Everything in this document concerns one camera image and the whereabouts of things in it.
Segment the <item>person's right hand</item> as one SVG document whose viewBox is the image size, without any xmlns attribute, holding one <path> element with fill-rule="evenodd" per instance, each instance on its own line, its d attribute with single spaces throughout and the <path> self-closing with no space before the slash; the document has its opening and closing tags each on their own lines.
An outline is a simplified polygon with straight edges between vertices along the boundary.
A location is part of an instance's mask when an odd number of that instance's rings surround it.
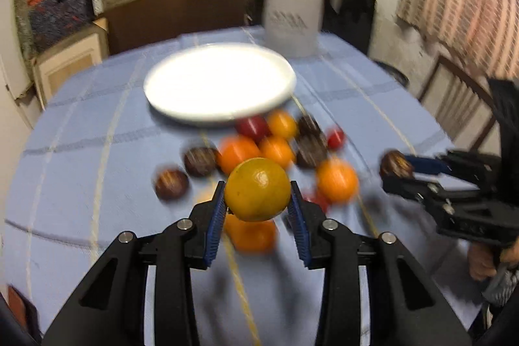
<svg viewBox="0 0 519 346">
<path fill-rule="evenodd" d="M 472 279 L 483 281 L 486 278 L 493 278 L 497 274 L 493 254 L 487 245 L 473 242 L 468 250 L 467 259 Z M 500 262 L 514 267 L 518 265 L 518 261 L 518 241 L 515 241 L 512 247 L 501 251 Z"/>
</svg>

